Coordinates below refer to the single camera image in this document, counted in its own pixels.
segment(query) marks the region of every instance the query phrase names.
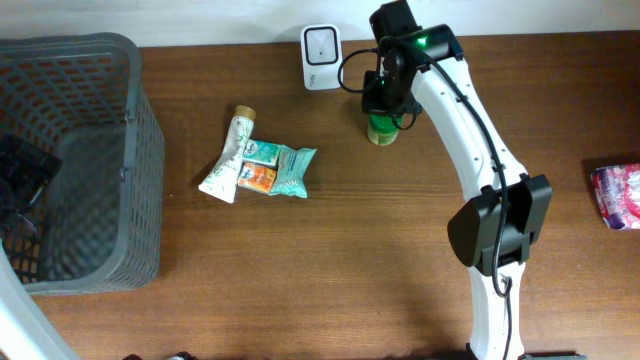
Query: small package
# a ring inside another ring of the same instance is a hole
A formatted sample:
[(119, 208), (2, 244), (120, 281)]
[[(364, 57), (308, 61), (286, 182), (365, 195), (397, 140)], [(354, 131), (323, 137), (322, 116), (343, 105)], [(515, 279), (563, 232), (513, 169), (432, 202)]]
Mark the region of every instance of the small package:
[(252, 163), (245, 163), (240, 171), (238, 186), (262, 194), (269, 194), (276, 180), (276, 174), (277, 172), (273, 169)]
[(275, 169), (278, 164), (280, 145), (258, 140), (249, 140), (244, 149), (244, 161)]
[(640, 164), (600, 168), (591, 175), (591, 181), (608, 227), (640, 229)]
[(280, 163), (278, 177), (271, 189), (270, 195), (297, 196), (307, 198), (307, 189), (302, 182), (307, 167), (316, 153), (316, 149), (293, 150), (282, 145), (280, 149)]

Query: green can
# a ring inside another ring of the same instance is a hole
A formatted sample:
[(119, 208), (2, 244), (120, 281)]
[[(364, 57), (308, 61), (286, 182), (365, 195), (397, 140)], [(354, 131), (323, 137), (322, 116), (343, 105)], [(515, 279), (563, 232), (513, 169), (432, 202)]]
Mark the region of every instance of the green can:
[[(402, 117), (396, 118), (396, 121), (399, 126), (402, 125)], [(372, 143), (386, 146), (396, 141), (398, 128), (393, 125), (393, 121), (389, 116), (371, 115), (367, 135)]]

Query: green lid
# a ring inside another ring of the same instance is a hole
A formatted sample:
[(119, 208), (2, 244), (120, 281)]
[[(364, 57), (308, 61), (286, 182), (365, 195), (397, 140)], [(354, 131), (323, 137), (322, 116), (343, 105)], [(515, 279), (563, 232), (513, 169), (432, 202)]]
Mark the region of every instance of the green lid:
[[(397, 117), (396, 121), (398, 125), (402, 125), (402, 117)], [(393, 134), (398, 131), (398, 128), (393, 125), (390, 116), (371, 115), (369, 126), (380, 134)]]

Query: orange packet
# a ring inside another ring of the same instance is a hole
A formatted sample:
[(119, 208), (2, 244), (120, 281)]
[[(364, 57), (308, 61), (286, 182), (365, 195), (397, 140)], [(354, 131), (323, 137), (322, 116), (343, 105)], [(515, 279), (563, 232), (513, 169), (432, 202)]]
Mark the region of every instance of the orange packet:
[(247, 162), (240, 170), (238, 186), (262, 194), (269, 194), (277, 174), (278, 172), (273, 169)]

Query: pink package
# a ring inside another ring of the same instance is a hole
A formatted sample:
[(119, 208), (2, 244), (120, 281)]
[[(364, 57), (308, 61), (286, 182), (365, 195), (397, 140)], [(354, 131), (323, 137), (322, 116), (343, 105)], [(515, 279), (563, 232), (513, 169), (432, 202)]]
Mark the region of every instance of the pink package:
[(600, 168), (591, 181), (608, 227), (640, 229), (640, 163)]

